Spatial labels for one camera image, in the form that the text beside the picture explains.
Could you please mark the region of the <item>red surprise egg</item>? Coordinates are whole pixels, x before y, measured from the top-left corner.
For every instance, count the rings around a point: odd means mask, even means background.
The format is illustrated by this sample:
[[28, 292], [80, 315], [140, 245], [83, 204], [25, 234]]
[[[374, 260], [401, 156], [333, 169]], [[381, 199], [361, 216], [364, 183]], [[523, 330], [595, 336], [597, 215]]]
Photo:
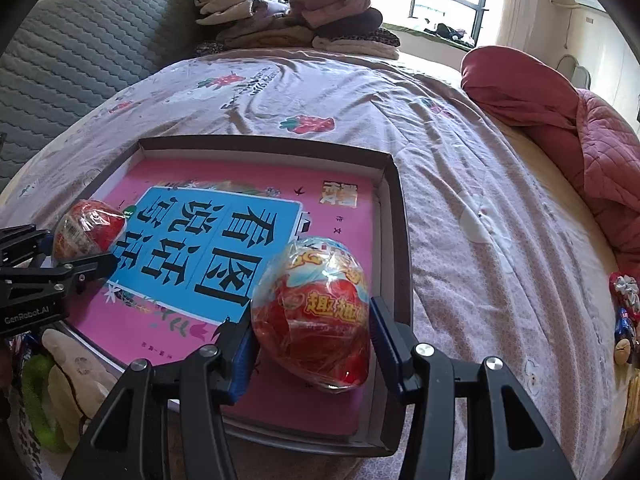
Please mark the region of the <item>red surprise egg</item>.
[[336, 240], [288, 243], [250, 302], [260, 348], [288, 372], [343, 392], [369, 376], [369, 289], [361, 264]]

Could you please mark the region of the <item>beige plush toy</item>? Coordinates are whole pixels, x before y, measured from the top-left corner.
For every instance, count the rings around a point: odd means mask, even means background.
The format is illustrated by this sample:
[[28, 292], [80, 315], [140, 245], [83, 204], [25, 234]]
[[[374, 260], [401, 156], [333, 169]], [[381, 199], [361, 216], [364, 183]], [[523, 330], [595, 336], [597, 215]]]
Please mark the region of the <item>beige plush toy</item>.
[[73, 450], [116, 378], [84, 346], [58, 330], [47, 328], [41, 341], [54, 362], [47, 384], [53, 416]]

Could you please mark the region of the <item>pink blue picture book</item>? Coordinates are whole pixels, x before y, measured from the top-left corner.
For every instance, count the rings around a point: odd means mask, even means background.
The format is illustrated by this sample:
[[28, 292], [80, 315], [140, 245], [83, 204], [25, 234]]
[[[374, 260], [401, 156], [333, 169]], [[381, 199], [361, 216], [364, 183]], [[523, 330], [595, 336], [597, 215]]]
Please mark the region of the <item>pink blue picture book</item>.
[[88, 344], [127, 364], [177, 361], [236, 321], [271, 258], [296, 236], [373, 255], [375, 180], [352, 168], [130, 157], [96, 190], [126, 214], [116, 272], [70, 304]]

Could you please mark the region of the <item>pink strawberry bed sheet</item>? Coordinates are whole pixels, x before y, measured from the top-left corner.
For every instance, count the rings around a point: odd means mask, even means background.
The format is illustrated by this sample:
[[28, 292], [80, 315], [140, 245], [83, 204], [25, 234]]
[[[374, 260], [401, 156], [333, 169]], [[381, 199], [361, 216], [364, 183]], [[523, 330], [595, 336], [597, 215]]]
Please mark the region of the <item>pink strawberry bed sheet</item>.
[[35, 155], [1, 194], [6, 226], [50, 226], [142, 136], [285, 136], [390, 153], [406, 204], [418, 336], [450, 356], [500, 356], [581, 479], [620, 452], [626, 382], [613, 362], [612, 250], [533, 142], [493, 122], [436, 63], [309, 49], [236, 50], [119, 91]]

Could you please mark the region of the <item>dark shallow cardboard box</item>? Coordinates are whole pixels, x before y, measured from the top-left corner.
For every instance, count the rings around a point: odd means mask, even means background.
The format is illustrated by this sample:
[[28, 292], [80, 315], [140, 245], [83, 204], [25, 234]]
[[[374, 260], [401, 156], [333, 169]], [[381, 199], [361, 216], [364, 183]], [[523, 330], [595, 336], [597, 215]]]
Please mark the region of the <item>dark shallow cardboard box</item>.
[[[264, 162], [298, 167], [310, 162], [315, 167], [352, 168], [356, 174], [374, 177], [373, 255], [370, 270], [364, 270], [370, 293], [384, 300], [388, 310], [401, 323], [412, 319], [411, 273], [404, 202], [398, 170], [390, 154], [352, 146], [273, 136], [168, 136], [137, 140], [102, 170], [85, 188], [84, 196], [96, 198], [96, 190], [114, 170], [130, 157], [149, 152], [161, 158], [218, 159], [238, 162]], [[113, 373], [122, 364], [93, 348], [70, 326], [68, 318], [61, 330], [79, 341]]]

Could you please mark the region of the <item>small toys at bed edge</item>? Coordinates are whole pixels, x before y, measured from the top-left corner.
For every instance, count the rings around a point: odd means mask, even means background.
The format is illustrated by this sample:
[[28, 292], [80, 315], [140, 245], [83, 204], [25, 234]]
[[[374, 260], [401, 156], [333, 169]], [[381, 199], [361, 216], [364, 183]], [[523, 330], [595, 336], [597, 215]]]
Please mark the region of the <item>small toys at bed edge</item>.
[[639, 285], [632, 276], [614, 272], [608, 287], [615, 312], [614, 362], [632, 364], [639, 352]]

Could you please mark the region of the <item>grey quilted headboard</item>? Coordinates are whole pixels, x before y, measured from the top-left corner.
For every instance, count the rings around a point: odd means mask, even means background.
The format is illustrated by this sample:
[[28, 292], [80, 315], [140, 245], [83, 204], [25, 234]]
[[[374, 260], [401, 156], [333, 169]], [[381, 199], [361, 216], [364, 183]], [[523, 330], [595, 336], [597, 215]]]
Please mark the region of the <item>grey quilted headboard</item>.
[[193, 0], [44, 0], [1, 55], [1, 182], [198, 42]]

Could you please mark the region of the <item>red quilted duvet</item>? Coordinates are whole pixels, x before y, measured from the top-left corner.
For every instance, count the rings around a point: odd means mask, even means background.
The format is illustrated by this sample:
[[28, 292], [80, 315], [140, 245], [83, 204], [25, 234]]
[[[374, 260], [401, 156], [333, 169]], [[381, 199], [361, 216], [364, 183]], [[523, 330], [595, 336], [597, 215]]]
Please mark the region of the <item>red quilted duvet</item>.
[[462, 89], [485, 113], [521, 129], [590, 209], [618, 267], [639, 276], [639, 139], [600, 96], [507, 47], [472, 50]]

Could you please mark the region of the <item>pile of folded clothes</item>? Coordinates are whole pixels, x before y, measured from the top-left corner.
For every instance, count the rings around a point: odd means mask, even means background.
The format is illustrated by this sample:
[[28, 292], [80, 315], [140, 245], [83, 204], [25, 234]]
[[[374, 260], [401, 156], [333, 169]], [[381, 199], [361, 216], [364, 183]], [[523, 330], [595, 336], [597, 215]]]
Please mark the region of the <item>pile of folded clothes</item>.
[[234, 49], [314, 48], [399, 58], [400, 39], [372, 0], [194, 0], [199, 55]]

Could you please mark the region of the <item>white chair back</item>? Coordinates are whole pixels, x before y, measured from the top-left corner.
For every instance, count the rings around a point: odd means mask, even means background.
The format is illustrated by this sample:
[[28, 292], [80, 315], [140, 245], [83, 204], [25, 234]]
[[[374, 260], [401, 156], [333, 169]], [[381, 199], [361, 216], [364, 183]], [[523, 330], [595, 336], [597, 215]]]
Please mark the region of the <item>white chair back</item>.
[[573, 55], [566, 54], [560, 58], [556, 70], [562, 74], [575, 88], [589, 90], [591, 76], [589, 70], [578, 63]]

